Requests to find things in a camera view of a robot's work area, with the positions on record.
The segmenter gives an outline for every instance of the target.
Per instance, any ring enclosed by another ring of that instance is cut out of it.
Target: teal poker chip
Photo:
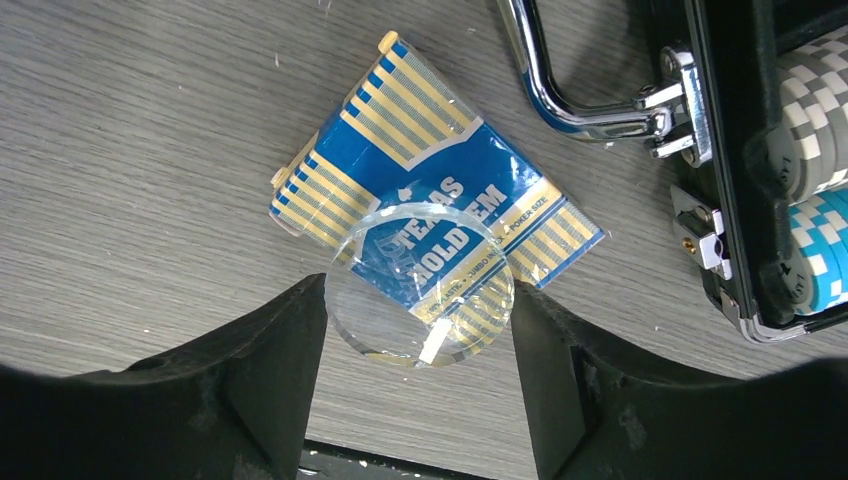
[[[815,195],[805,202],[802,210],[813,221],[813,224],[830,245],[841,274],[841,290],[839,297],[832,300],[828,308],[845,303],[848,300],[848,223],[845,217],[823,196]]]
[[[813,220],[797,207],[791,207],[789,213],[792,253],[781,264],[781,273],[795,313],[813,315],[839,300],[842,273],[833,249]]]

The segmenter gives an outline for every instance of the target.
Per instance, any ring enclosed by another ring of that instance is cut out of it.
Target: gold stripe
[[[400,58],[397,53],[389,50],[389,53],[386,54],[386,58],[394,64],[395,68],[399,69],[404,75],[412,80],[418,88],[423,90],[428,97],[433,99],[440,107],[442,107],[442,110],[444,110],[451,118],[457,120],[457,122],[463,127],[467,127],[468,123],[471,123],[469,118],[460,112],[454,104],[450,103],[450,98],[445,98],[438,90],[433,88],[433,86],[430,85],[430,82],[416,72],[411,65],[404,61],[404,59]]]
[[[322,157],[321,154],[318,153],[316,150],[312,150],[312,152],[310,153],[310,156],[312,157],[313,160],[315,160],[316,162],[318,162],[318,164],[321,165],[321,168],[326,169],[327,172],[330,175],[336,177],[337,179],[339,179],[339,181],[341,181],[345,185],[347,185],[351,190],[353,190],[354,192],[360,194],[363,198],[365,198],[367,203],[363,204],[362,202],[360,202],[356,198],[351,197],[350,195],[345,193],[343,190],[338,190],[338,192],[339,192],[338,196],[340,198],[346,197],[346,198],[350,199],[351,203],[358,203],[358,204],[360,204],[360,205],[362,205],[366,208],[370,206],[369,203],[374,201],[374,199],[376,197],[374,195],[372,195],[371,192],[366,190],[365,187],[363,187],[362,185],[358,184],[356,182],[356,180],[350,178],[345,172],[339,170],[338,167],[333,165],[333,163],[330,162],[329,160],[327,160],[326,158]],[[318,175],[321,178],[324,178],[324,179],[327,178],[324,175],[321,175],[321,174],[318,174]],[[327,181],[327,188],[330,188],[332,190],[332,188],[331,188],[332,185],[333,185],[333,183],[329,182],[329,180],[328,180]]]
[[[339,225],[338,222],[336,222],[335,220],[330,218],[328,215],[324,214],[324,210],[332,210],[331,208],[328,208],[328,205],[326,203],[321,205],[321,208],[316,210],[315,207],[313,207],[312,205],[309,205],[309,203],[307,203],[306,200],[303,199],[302,197],[300,197],[299,195],[286,195],[286,198],[289,199],[289,203],[295,204],[296,206],[300,207],[303,211],[315,212],[315,213],[313,213],[312,218],[307,219],[308,223],[310,223],[310,224],[315,223],[314,219],[318,219],[318,220],[321,221],[321,223],[326,225],[330,230],[339,234],[339,237],[341,237],[341,238],[345,238],[347,236],[347,234],[350,232],[350,228],[345,227],[343,225]]]
[[[548,223],[548,224],[547,224],[547,226],[548,226],[548,228],[550,228],[550,229],[551,229],[551,231],[553,231],[553,233],[555,233],[555,234],[557,235],[557,237],[558,237],[558,238],[554,238],[554,237],[551,237],[551,236],[550,236],[550,234],[547,234],[547,235],[551,238],[551,241],[552,241],[552,242],[554,242],[555,244],[559,245],[559,244],[560,244],[560,242],[565,241],[565,243],[567,243],[567,244],[568,244],[568,246],[569,246],[569,247],[571,247],[571,248],[572,248],[572,249],[574,249],[574,250],[577,250],[577,249],[579,249],[580,247],[582,247],[582,246],[583,246],[583,242],[582,242],[582,241],[580,241],[580,240],[579,240],[579,239],[577,239],[577,238],[574,238],[574,236],[572,236],[572,235],[568,232],[568,230],[566,230],[566,229],[562,228],[562,227],[561,227],[558,223],[556,223],[555,221],[551,221],[550,223]]]
[[[562,192],[560,192],[552,184],[548,183],[546,188],[540,189],[538,194],[531,195],[528,193],[519,198],[518,201],[515,202],[515,205],[510,207],[509,210],[507,210],[507,213],[505,213],[489,228],[491,228],[492,233],[494,233],[495,236],[501,236],[505,239],[504,246],[509,245],[510,242],[519,237],[525,230],[533,226],[536,221],[535,219],[550,210],[560,197],[562,197]],[[542,198],[547,198],[547,203],[533,212],[531,218],[528,218],[513,230],[511,225],[521,218],[525,212],[531,210],[531,207]]]
[[[456,132],[451,129],[451,126],[445,123],[444,120],[439,118],[438,115],[435,114],[430,108],[424,104],[421,100],[418,99],[412,92],[407,90],[400,82],[397,81],[395,77],[393,77],[389,72],[386,71],[385,68],[377,65],[374,69],[374,74],[383,81],[384,84],[388,85],[389,88],[394,90],[398,95],[401,96],[406,103],[410,106],[418,107],[418,113],[421,114],[422,117],[427,119],[434,127],[436,127],[440,132],[442,132],[448,138],[456,136]]]
[[[271,203],[274,205],[274,207],[277,210],[280,211],[280,215],[282,217],[284,217],[285,220],[288,223],[290,223],[292,226],[302,227],[301,228],[302,230],[305,230],[305,231],[312,233],[312,235],[315,237],[316,240],[321,240],[324,243],[324,245],[323,245],[324,247],[329,247],[331,249],[338,248],[338,242],[335,239],[333,239],[332,237],[330,237],[327,234],[327,232],[324,232],[323,230],[319,229],[316,225],[314,225],[314,224],[312,224],[308,221],[303,221],[303,220],[306,220],[306,219],[304,219],[302,216],[298,215],[296,212],[293,212],[291,209],[286,208],[285,205],[283,205],[282,203],[280,203],[279,200],[277,200],[276,195],[271,200]]]
[[[298,191],[297,191],[297,193],[289,192],[291,195],[286,195],[287,197],[290,196],[290,197],[308,197],[308,198],[311,198],[312,200],[317,202],[318,205],[320,205],[320,208],[321,208],[320,212],[321,212],[322,215],[326,215],[324,213],[324,210],[326,210],[328,212],[335,214],[336,216],[338,216],[339,218],[341,218],[342,220],[347,222],[348,225],[345,228],[352,227],[354,224],[356,224],[359,220],[362,219],[362,217],[360,217],[360,218],[354,217],[353,215],[351,215],[350,213],[348,213],[347,211],[345,211],[344,209],[342,209],[341,207],[339,207],[338,205],[336,205],[332,201],[330,201],[329,198],[325,198],[324,195],[321,195],[320,193],[318,193],[313,187],[307,185],[305,180],[301,180],[301,179],[297,178],[297,176],[292,176],[289,180],[292,182],[292,185],[294,185],[295,187],[298,188]]]
[[[540,269],[542,269],[542,273],[543,273],[542,278],[545,278],[545,277],[548,276],[549,273],[554,271],[556,269],[556,267],[559,266],[560,262],[556,258],[551,258],[550,255],[543,252],[542,249],[540,249],[536,245],[533,245],[533,243],[530,242],[529,240],[530,240],[529,238],[525,238],[524,241],[521,242],[521,247],[519,247],[519,248],[526,248],[527,251],[529,251],[531,254],[535,255],[536,258],[540,262],[542,262],[541,265],[537,265],[537,266]]]
[[[484,317],[483,313],[478,312],[473,306],[468,305],[467,302],[468,302],[468,299],[466,299],[466,303],[464,305],[462,305],[460,308],[456,309],[457,312],[462,312],[462,313],[468,315],[469,317],[471,317],[473,320],[476,320],[477,323],[480,324],[480,326],[482,326],[483,328],[492,332],[492,335],[497,335],[501,332],[501,330],[503,330],[503,326],[500,325],[500,322],[498,322],[497,320],[492,321],[493,319],[501,318],[502,317],[501,312],[492,312],[492,309],[489,308],[488,305],[483,303],[482,300],[478,300],[477,301],[478,305],[488,315],[488,317]],[[475,333],[477,333],[481,337],[487,336],[485,332],[478,330],[477,328],[474,328],[474,330],[475,330]]]
[[[412,140],[409,139],[406,135],[403,134],[400,130],[395,128],[390,122],[385,121],[383,117],[381,117],[377,112],[371,108],[370,105],[362,101],[361,98],[353,97],[351,103],[354,107],[359,109],[360,114],[364,114],[366,117],[370,118],[372,122],[376,123],[377,126],[383,129],[386,133],[388,133],[396,142],[398,142],[403,148],[406,149],[412,157],[421,153],[421,148],[418,147]]]
[[[384,142],[376,133],[371,130],[365,128],[365,125],[362,124],[359,120],[356,119],[353,115],[348,112],[342,112],[342,120],[347,122],[354,130],[359,132],[360,135],[365,137],[366,140],[373,143],[374,146],[383,151],[386,155],[389,156],[392,160],[395,161],[398,165],[406,165],[407,159],[403,157],[400,153],[397,152],[394,148],[389,146],[386,142]]]
[[[556,225],[556,223],[553,222],[553,218],[551,218],[551,220],[548,220],[545,223],[545,225],[547,225],[548,227],[550,227],[551,224]],[[560,242],[564,240],[563,238],[553,238],[541,228],[539,230],[536,230],[536,235],[542,243],[547,245],[548,248],[553,250],[554,253],[559,255],[563,260],[568,260],[569,258],[571,258],[571,254],[569,254],[568,251],[566,251],[564,248],[562,248],[562,245],[560,245]],[[573,245],[574,243],[577,243],[577,241],[571,238],[571,235],[568,235],[568,239],[565,239],[565,242],[568,243],[572,250],[577,250],[577,248],[579,248]]]
[[[380,105],[384,106],[387,110],[392,112],[392,114],[397,117],[398,121],[406,125],[410,130],[413,131],[416,135],[418,135],[421,140],[427,143],[427,145],[435,145],[439,143],[439,140],[436,139],[430,132],[427,131],[426,128],[422,128],[421,125],[416,122],[412,117],[406,113],[403,108],[396,105],[392,100],[386,96],[380,89],[371,84],[371,82],[365,82],[362,86],[368,95],[371,95]]]
[[[563,206],[562,210],[560,211],[560,217],[562,217],[569,225],[573,226],[574,229],[577,230],[577,233],[583,236],[583,240],[589,240],[590,238],[592,238],[592,232],[590,232],[589,229],[586,228],[585,225],[583,225],[583,222],[577,220],[577,217],[575,217],[574,214],[569,212],[568,209],[565,208],[565,206]]]
[[[517,248],[510,252],[508,258],[510,265],[514,266],[514,268],[512,269],[512,275],[515,278],[534,284],[539,283],[539,280],[544,278],[533,278],[533,275],[539,275],[539,272],[535,268],[534,262],[527,258],[523,253],[518,251]]]

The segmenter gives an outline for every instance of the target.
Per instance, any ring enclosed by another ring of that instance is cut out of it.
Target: poker chip case
[[[698,66],[712,158],[692,162],[691,155],[671,157],[679,179],[672,200],[675,234],[701,265],[705,293],[755,343],[787,340],[845,322],[848,304],[840,300],[839,289],[848,290],[848,282],[833,286],[830,303],[818,298],[817,308],[804,310],[793,303],[785,272],[793,251],[797,263],[798,252],[808,251],[810,242],[825,245],[822,252],[833,269],[838,271],[840,264],[848,269],[848,250],[833,237],[842,233],[836,232],[844,220],[841,212],[848,217],[841,200],[848,192],[828,191],[840,188],[846,179],[839,161],[848,160],[848,152],[838,151],[840,142],[846,145],[848,117],[838,108],[848,105],[848,97],[840,97],[833,83],[825,85],[826,72],[818,62],[828,54],[835,59],[828,63],[830,79],[838,83],[848,76],[848,70],[839,71],[844,67],[836,64],[848,53],[834,53],[839,49],[832,45],[825,51],[824,45],[848,24],[848,3],[646,0],[644,5],[657,76],[663,77],[662,51],[670,45],[690,49]],[[792,117],[787,112],[796,111],[809,122],[787,126]],[[787,184],[792,175],[772,164],[780,149],[775,143],[780,134],[775,132],[781,129],[794,135],[798,145],[817,140],[814,147],[796,149],[804,168],[803,175],[795,175],[794,185]],[[812,139],[805,137],[809,132]],[[799,247],[799,242],[807,246]],[[825,285],[825,276],[813,278]]]

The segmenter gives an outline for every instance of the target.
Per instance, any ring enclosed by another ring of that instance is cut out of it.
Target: metal latch
[[[539,115],[578,140],[647,140],[655,158],[680,152],[689,165],[712,160],[703,91],[694,56],[682,46],[661,52],[663,81],[621,103],[581,105],[554,81],[535,0],[498,0],[524,86]]]
[[[671,186],[671,201],[675,212],[674,235],[680,245],[701,268],[730,280],[733,271],[721,238],[724,233],[721,210],[676,185]]]
[[[672,131],[655,142],[651,154],[665,158],[680,152],[686,163],[698,168],[712,160],[713,148],[695,57],[682,47],[665,47],[660,65],[665,86],[643,96],[641,102],[661,101],[672,108],[675,119]]]

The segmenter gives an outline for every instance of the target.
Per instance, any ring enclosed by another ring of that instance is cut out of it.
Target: gray poker chip
[[[848,174],[848,116],[846,112],[843,112],[830,88],[815,72],[806,67],[806,63],[813,63],[812,58],[802,54],[789,53],[778,59],[779,67],[799,80],[807,92],[811,92],[810,95],[824,110],[827,117],[827,132],[817,133],[819,133],[819,142],[822,147],[822,173],[825,177],[829,167],[827,157],[832,155],[834,160],[831,177],[827,180],[827,187],[830,188],[840,185]],[[805,93],[794,82],[790,82],[787,86],[796,90],[795,93]]]
[[[848,30],[836,30],[814,40],[807,45],[798,47],[796,52],[817,58],[828,66],[842,80],[848,83]]]
[[[793,203],[816,191],[821,178],[821,147],[804,107],[781,85],[782,121],[766,136],[769,161]]]

